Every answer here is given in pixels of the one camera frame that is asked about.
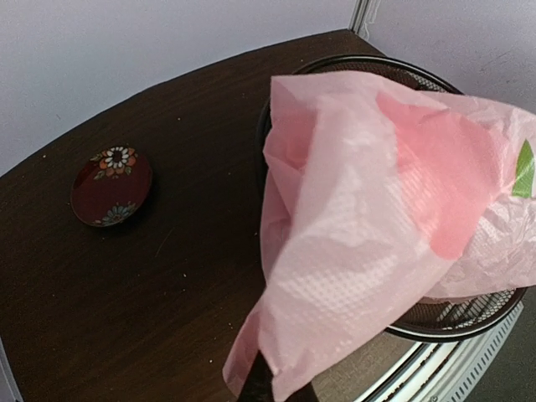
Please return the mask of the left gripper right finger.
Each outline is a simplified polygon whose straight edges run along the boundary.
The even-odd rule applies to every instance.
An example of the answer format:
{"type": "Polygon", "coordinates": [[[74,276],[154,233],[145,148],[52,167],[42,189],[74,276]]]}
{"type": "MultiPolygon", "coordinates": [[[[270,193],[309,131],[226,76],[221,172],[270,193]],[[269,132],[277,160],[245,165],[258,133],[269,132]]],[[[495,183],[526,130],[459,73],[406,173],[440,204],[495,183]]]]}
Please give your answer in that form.
{"type": "Polygon", "coordinates": [[[293,393],[288,402],[317,402],[317,396],[311,383],[306,384],[301,389],[293,393]]]}

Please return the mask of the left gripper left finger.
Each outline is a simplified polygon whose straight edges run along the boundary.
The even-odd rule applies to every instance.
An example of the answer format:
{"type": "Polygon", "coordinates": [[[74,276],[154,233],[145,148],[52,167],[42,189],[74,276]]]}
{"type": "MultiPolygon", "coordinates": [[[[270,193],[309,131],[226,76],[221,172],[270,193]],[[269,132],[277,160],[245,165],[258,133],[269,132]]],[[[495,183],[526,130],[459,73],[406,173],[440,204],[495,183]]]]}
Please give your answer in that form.
{"type": "Polygon", "coordinates": [[[237,402],[274,402],[271,372],[263,354],[258,352],[237,402]]]}

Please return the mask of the red floral plate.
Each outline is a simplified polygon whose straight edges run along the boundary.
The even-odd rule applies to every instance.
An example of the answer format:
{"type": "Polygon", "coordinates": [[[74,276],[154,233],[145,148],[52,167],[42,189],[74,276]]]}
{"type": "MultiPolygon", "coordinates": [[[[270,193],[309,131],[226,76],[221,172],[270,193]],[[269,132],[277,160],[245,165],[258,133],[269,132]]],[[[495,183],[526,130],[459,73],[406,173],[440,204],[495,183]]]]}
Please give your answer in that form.
{"type": "Polygon", "coordinates": [[[70,192],[76,218],[92,227],[124,222],[144,203],[152,187],[148,158],[133,147],[96,153],[79,171],[70,192]]]}

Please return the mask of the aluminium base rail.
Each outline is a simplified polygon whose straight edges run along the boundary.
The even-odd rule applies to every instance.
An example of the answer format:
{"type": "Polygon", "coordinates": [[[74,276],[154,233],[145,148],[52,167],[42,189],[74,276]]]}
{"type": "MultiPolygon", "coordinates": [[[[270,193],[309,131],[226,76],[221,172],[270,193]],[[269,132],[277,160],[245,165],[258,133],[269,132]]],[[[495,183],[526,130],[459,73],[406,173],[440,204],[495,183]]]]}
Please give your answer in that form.
{"type": "Polygon", "coordinates": [[[358,401],[464,401],[515,326],[520,302],[497,326],[457,343],[415,343],[358,401]]]}

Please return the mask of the right aluminium frame post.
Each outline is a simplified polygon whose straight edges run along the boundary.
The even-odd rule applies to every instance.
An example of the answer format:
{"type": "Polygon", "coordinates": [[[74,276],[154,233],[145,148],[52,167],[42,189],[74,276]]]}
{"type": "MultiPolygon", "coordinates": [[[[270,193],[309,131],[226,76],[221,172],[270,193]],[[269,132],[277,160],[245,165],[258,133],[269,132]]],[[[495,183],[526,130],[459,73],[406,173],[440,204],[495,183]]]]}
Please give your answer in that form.
{"type": "Polygon", "coordinates": [[[362,39],[369,39],[369,28],[374,24],[380,0],[357,0],[354,4],[349,29],[362,39]]]}

